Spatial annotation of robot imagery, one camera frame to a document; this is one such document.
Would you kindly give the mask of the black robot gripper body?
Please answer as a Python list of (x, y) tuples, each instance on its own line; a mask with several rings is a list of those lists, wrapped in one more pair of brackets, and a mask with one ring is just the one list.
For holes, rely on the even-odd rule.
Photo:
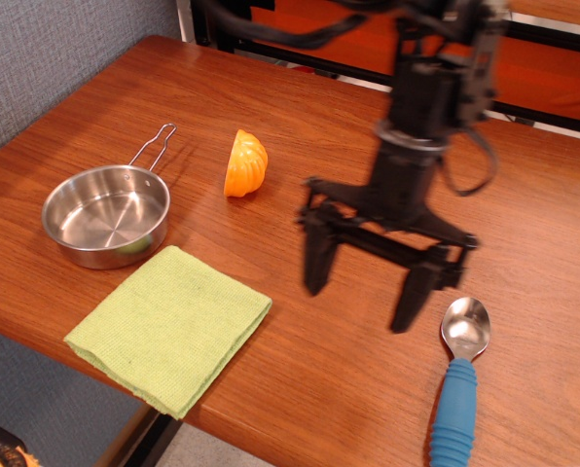
[(310, 177), (299, 221), (327, 223), (339, 245), (349, 244), (408, 271), (429, 264), (442, 270), (436, 290), (456, 287), (477, 238), (433, 213), (427, 195), (445, 167), (449, 132), (417, 136), (391, 124), (377, 127), (379, 149), (364, 185)]

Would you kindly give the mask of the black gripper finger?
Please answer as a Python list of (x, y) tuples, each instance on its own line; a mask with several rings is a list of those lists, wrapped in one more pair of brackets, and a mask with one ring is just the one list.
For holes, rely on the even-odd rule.
[(435, 265), (424, 264), (409, 270), (390, 326), (393, 333), (410, 329), (429, 295), (438, 288), (441, 276), (442, 270)]
[(316, 296), (325, 287), (338, 250), (338, 238), (322, 221), (305, 224), (304, 284)]

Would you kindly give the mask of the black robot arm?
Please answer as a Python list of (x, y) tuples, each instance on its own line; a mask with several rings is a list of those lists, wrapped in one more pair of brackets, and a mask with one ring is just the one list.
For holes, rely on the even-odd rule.
[(391, 329), (406, 332), (431, 292), (455, 287), (477, 238), (434, 214), (426, 198), (451, 137), (474, 133), (495, 97), (494, 55), (505, 28), (502, 1), (401, 1), (391, 106), (376, 128), (380, 146), (368, 182), (312, 177), (300, 221), (304, 282), (327, 284), (340, 245), (407, 270)]

